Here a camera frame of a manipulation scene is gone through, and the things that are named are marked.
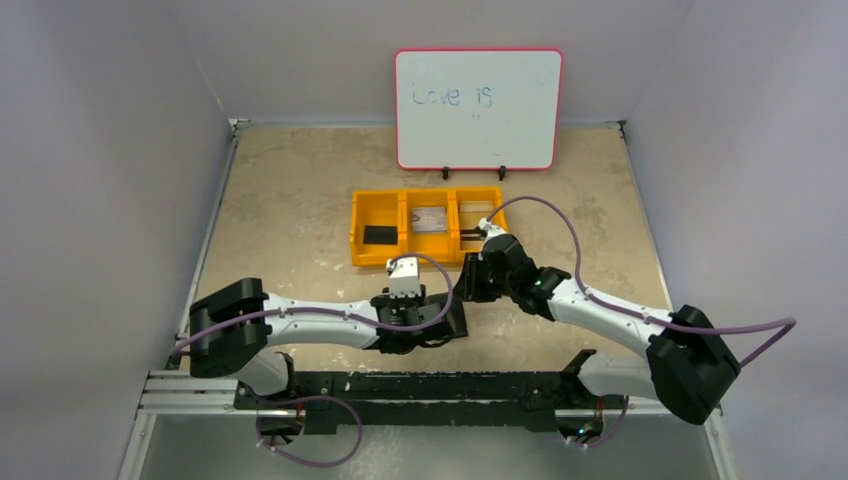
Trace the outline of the silver VIP card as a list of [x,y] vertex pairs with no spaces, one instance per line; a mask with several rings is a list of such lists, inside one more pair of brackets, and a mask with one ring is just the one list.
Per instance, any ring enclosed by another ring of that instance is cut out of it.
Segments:
[[448,230],[447,210],[443,206],[412,208],[410,228],[415,234],[442,234]]

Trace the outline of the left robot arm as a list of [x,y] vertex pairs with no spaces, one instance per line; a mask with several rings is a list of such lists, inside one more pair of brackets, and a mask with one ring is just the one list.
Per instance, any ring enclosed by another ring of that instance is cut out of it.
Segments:
[[322,303],[264,290],[258,278],[241,279],[195,301],[189,336],[181,344],[194,378],[234,378],[272,408],[297,399],[294,362],[282,345],[337,345],[405,355],[438,348],[468,334],[461,301],[449,293],[396,297],[383,290],[369,300]]

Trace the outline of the gold striped card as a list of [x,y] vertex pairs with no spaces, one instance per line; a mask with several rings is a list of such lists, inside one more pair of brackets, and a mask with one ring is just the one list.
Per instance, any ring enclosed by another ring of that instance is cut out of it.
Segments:
[[462,242],[480,241],[478,222],[494,209],[490,201],[473,200],[458,203],[458,222]]

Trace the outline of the aluminium frame rail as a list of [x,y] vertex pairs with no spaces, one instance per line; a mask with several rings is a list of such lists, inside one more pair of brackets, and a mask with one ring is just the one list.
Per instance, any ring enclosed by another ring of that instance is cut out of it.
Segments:
[[213,415],[235,411],[237,382],[228,378],[195,378],[187,371],[148,374],[138,411],[156,415]]

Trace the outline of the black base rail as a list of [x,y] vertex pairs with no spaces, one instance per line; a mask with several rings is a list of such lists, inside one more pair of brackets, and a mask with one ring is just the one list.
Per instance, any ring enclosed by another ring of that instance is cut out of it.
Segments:
[[560,371],[344,372],[301,371],[293,390],[259,396],[239,382],[234,406],[269,414],[288,410],[309,435],[341,425],[520,427],[592,437],[620,395],[596,396],[578,381],[582,350]]

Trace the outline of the left yellow bin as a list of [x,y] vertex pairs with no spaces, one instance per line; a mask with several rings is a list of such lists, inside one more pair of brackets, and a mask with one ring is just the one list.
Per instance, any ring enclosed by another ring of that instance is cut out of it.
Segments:
[[356,190],[352,195],[349,247],[355,267],[381,267],[405,249],[400,190]]

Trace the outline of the black card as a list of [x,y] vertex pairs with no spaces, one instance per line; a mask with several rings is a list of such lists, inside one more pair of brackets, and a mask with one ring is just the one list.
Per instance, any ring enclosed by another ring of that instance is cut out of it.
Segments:
[[364,245],[397,245],[398,238],[396,226],[366,225],[362,242]]

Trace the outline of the black leather card holder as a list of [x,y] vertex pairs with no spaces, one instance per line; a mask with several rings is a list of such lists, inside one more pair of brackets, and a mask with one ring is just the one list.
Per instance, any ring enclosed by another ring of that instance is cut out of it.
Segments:
[[465,311],[462,306],[450,310],[445,320],[451,327],[451,333],[448,336],[449,339],[466,338],[469,335]]

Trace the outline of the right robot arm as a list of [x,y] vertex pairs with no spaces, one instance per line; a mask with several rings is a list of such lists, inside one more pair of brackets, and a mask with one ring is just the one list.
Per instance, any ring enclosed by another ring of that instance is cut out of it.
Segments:
[[741,371],[701,310],[643,308],[582,288],[570,272],[537,266],[511,234],[494,236],[480,252],[466,254],[453,293],[474,303],[508,298],[527,314],[589,330],[633,352],[631,358],[592,354],[565,375],[561,392],[576,407],[598,396],[642,397],[701,425]]

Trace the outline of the pink framed whiteboard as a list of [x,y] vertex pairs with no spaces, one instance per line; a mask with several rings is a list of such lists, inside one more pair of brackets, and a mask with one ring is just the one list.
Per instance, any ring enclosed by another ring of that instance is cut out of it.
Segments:
[[399,167],[538,171],[553,164],[560,50],[404,49],[394,70]]

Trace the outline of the middle yellow bin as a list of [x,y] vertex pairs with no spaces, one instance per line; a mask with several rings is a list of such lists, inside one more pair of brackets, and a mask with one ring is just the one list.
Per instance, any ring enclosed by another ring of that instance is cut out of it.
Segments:
[[448,189],[405,191],[407,250],[436,261],[453,262],[455,235],[451,223],[451,192]]

